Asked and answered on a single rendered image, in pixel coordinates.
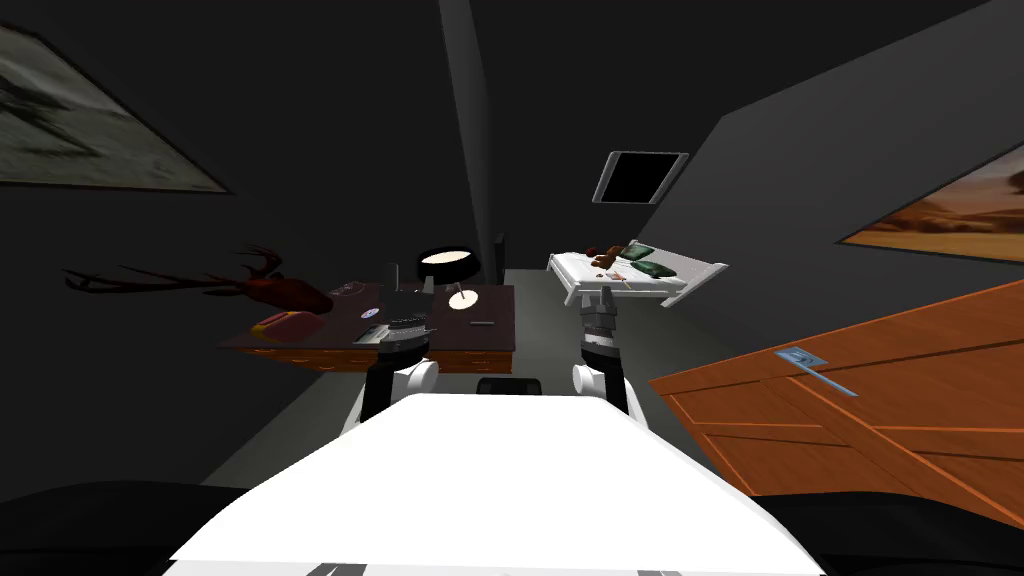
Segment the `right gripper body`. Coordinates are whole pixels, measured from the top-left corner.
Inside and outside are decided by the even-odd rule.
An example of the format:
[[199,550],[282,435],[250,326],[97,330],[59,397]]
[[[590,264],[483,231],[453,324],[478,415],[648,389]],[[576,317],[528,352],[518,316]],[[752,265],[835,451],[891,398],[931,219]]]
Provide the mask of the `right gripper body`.
[[580,311],[583,339],[589,343],[613,343],[616,330],[616,307],[583,307]]

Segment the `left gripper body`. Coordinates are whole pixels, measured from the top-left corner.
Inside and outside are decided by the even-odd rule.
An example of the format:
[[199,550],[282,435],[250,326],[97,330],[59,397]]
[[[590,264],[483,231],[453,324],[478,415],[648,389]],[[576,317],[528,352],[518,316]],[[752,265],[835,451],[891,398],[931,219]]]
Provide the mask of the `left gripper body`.
[[381,294],[382,321],[387,321],[387,333],[382,343],[427,338],[427,316],[435,295],[424,291],[390,291]]

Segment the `white bed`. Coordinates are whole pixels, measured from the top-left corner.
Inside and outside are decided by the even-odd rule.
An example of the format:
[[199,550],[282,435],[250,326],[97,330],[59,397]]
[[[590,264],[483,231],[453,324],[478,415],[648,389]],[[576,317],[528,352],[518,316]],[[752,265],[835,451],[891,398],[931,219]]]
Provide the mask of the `white bed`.
[[546,269],[565,288],[566,306],[584,296],[596,300],[608,288],[617,299],[650,298],[670,308],[727,268],[632,240],[605,253],[552,254]]

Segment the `dark brown wooden desk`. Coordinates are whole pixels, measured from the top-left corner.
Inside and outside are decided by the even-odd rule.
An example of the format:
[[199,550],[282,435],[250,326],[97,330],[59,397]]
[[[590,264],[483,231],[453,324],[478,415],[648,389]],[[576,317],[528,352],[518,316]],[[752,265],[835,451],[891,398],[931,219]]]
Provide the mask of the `dark brown wooden desk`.
[[[514,289],[510,285],[471,285],[479,272],[475,252],[459,245],[421,253],[416,262],[420,279],[434,280],[428,359],[443,373],[509,374],[515,351]],[[366,283],[332,298],[331,313],[318,330],[303,331],[301,339],[286,342],[274,336],[246,333],[222,343],[225,349],[309,368],[318,372],[364,372],[376,358],[378,345],[365,337],[387,323],[380,286]]]

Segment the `red antlered deer head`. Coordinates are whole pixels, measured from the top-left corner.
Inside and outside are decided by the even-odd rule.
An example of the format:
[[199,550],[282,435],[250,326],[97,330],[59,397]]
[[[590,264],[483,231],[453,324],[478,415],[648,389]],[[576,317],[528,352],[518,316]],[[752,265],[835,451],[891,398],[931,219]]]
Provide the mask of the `red antlered deer head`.
[[112,280],[99,275],[68,270],[63,283],[67,287],[90,294],[135,294],[199,290],[214,297],[244,296],[252,301],[266,304],[276,310],[308,312],[315,315],[333,311],[332,298],[311,284],[297,278],[286,277],[278,269],[282,265],[281,255],[271,249],[249,244],[243,252],[248,256],[259,256],[263,263],[259,268],[245,264],[249,276],[244,280],[206,274],[202,278],[187,278],[177,275],[154,273],[137,268],[131,272],[156,278],[156,283]]

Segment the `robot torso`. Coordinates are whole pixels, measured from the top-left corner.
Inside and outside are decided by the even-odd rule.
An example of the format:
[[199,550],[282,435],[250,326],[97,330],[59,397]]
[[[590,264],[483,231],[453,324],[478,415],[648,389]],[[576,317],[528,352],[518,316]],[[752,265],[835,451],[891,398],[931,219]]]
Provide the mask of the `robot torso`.
[[820,576],[768,512],[586,396],[415,394],[252,488],[164,576]]

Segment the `orange wooden door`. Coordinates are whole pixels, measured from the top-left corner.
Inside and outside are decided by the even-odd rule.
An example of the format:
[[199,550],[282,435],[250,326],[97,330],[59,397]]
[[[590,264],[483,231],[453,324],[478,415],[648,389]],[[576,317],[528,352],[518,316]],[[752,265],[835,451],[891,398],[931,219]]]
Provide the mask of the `orange wooden door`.
[[[800,347],[846,396],[777,357]],[[918,496],[1024,529],[1024,280],[651,381],[749,496]]]

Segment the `black window with pale frame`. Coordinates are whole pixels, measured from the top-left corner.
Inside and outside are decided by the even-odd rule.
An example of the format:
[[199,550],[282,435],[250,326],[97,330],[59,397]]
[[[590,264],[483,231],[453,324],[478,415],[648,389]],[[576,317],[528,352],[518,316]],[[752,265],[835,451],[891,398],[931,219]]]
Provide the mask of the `black window with pale frame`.
[[657,204],[689,157],[688,153],[613,151],[606,159],[592,202]]

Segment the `grey landscape wall picture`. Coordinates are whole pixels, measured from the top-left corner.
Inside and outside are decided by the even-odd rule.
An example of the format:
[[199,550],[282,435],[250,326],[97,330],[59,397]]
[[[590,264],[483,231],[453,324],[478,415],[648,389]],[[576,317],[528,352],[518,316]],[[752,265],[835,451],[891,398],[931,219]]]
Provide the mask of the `grey landscape wall picture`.
[[41,38],[4,23],[0,186],[227,194]]

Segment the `orange desert wall picture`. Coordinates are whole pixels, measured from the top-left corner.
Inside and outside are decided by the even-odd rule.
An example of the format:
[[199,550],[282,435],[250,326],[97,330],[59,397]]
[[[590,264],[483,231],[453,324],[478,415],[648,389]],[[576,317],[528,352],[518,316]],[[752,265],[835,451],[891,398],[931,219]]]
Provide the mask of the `orange desert wall picture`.
[[840,242],[1024,264],[1024,142]]

